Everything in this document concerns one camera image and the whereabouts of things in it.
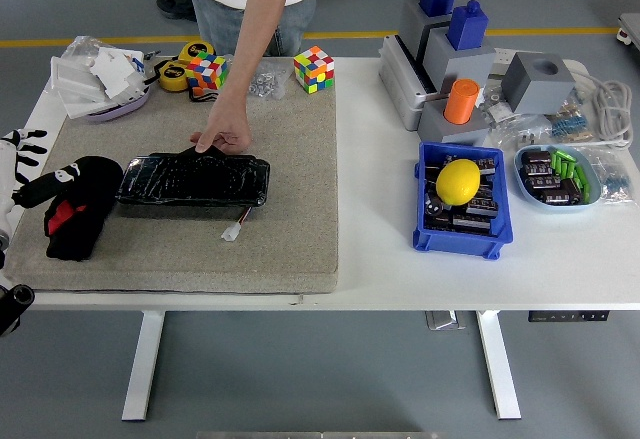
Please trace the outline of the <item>person's left hand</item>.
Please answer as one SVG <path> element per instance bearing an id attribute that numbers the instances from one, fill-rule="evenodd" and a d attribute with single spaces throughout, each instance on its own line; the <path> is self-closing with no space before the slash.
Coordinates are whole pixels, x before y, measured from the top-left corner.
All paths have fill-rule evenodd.
<path id="1" fill-rule="evenodd" d="M 246 97 L 218 96 L 201 132 L 194 132 L 190 141 L 197 153 L 205 153 L 212 147 L 227 155 L 245 152 L 252 142 L 246 112 Z"/>

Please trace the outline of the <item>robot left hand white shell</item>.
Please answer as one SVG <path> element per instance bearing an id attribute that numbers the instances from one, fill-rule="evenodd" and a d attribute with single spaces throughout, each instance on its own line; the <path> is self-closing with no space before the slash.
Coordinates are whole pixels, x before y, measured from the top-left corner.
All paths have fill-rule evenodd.
<path id="1" fill-rule="evenodd" d="M 12 198 L 17 183 L 26 184 L 28 179 L 18 172 L 19 163 L 35 167 L 39 162 L 30 157 L 21 155 L 21 151 L 44 154 L 46 148 L 31 144 L 30 138 L 42 138 L 47 135 L 40 129 L 15 129 L 1 138 L 1 243 L 8 247 L 13 229 L 9 223 L 8 215 L 14 207 Z"/>

